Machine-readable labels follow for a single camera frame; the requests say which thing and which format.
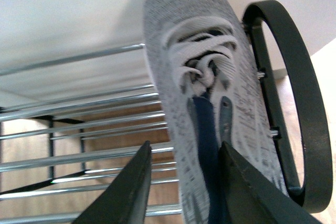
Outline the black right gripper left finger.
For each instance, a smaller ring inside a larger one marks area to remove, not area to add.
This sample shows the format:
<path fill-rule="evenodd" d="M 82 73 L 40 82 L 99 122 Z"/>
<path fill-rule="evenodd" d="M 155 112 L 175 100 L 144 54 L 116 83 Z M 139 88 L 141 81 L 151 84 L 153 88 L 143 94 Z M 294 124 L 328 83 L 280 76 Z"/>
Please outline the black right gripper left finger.
<path fill-rule="evenodd" d="M 146 141 L 110 186 L 73 223 L 144 223 L 152 149 Z"/>

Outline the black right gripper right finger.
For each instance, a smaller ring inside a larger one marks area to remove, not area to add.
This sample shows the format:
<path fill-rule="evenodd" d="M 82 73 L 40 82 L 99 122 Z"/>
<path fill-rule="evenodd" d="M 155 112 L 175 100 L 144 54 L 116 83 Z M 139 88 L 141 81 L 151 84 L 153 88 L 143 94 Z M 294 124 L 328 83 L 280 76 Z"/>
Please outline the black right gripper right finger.
<path fill-rule="evenodd" d="M 319 223 L 224 142 L 219 150 L 222 185 L 232 223 Z"/>

